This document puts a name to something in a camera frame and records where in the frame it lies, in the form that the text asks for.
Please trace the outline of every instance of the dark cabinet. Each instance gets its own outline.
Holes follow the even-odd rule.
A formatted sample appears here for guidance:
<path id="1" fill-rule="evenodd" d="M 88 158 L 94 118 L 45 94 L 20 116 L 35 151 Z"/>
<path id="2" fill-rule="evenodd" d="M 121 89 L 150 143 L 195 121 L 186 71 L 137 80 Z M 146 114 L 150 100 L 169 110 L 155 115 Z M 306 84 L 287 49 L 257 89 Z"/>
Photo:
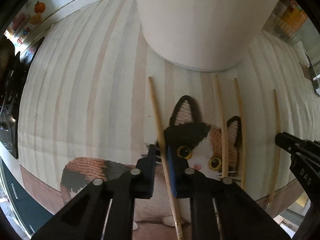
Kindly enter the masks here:
<path id="1" fill-rule="evenodd" d="M 16 201 L 15 206 L 30 233 L 36 232 L 53 216 L 32 197 Z"/>
<path id="2" fill-rule="evenodd" d="M 26 199 L 30 195 L 25 191 L 25 189 L 20 185 L 20 183 L 15 179 L 12 173 L 9 171 L 8 167 L 3 163 L 4 175 L 7 181 L 8 189 L 10 195 L 14 202 L 22 199 Z"/>
<path id="3" fill-rule="evenodd" d="M 26 230 L 32 234 L 43 226 L 53 215 L 41 206 L 15 179 L 7 166 L 3 163 L 4 175 L 16 212 L 26 226 Z"/>

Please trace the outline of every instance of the bamboo stick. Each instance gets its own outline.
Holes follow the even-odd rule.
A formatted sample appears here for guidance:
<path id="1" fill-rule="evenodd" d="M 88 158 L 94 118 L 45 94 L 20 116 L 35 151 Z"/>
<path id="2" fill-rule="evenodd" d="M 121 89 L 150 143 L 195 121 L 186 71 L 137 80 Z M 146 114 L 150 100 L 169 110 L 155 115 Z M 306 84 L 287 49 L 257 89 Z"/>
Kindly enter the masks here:
<path id="1" fill-rule="evenodd" d="M 241 97 L 241 91 L 238 83 L 238 79 L 235 78 L 235 86 L 237 91 L 240 119 L 241 119 L 241 134 L 242 134 L 242 152 L 241 152 L 241 188 L 245 189 L 245 176 L 246 176 L 246 152 L 247 152 L 247 144 L 246 144 L 246 123 L 244 119 L 244 111 L 243 111 L 243 101 Z"/>
<path id="2" fill-rule="evenodd" d="M 274 97 L 275 109 L 276 109 L 276 125 L 277 125 L 276 134 L 278 134 L 281 132 L 281 126 L 280 126 L 279 103 L 278 103 L 277 93 L 276 93 L 275 89 L 273 90 L 273 97 Z M 271 187 L 270 187 L 270 192 L 269 192 L 268 205 L 267 205 L 266 209 L 269 208 L 269 206 L 272 202 L 272 199 L 274 197 L 274 194 L 275 194 L 276 182 L 277 182 L 278 171 L 279 171 L 279 164 L 280 164 L 280 147 L 276 146 L 275 160 L 274 160 L 273 171 L 272 171 Z"/>
<path id="3" fill-rule="evenodd" d="M 227 133 L 227 123 L 223 113 L 223 105 L 222 105 L 222 95 L 221 89 L 219 85 L 219 77 L 215 75 L 216 79 L 216 90 L 219 99 L 219 111 L 222 121 L 221 127 L 221 142 L 222 142 L 222 178 L 228 177 L 228 166 L 229 166 L 229 150 L 228 150 L 228 133 Z"/>
<path id="4" fill-rule="evenodd" d="M 163 135 L 163 127 L 162 127 L 159 105 L 158 105 L 158 101 L 156 98 L 156 91 L 155 91 L 152 77 L 148 77 L 148 81 L 149 81 L 149 87 L 150 87 L 150 96 L 151 96 L 152 107 L 153 107 L 155 120 L 156 120 L 157 138 L 158 138 L 158 144 L 159 144 L 159 148 L 160 148 L 162 167 L 163 167 L 163 171 L 164 171 L 164 179 L 165 179 L 165 183 L 167 185 L 167 192 L 168 192 L 168 196 L 169 196 L 170 207 L 171 207 L 171 211 L 172 211 L 172 215 L 173 215 L 173 219 L 174 219 L 174 223 L 175 223 L 177 237 L 178 237 L 178 239 L 183 239 L 177 200 L 175 197 L 173 197 L 172 192 L 171 192 L 169 169 L 168 169 L 167 159 L 165 157 L 165 140 L 164 140 L 164 135 Z"/>

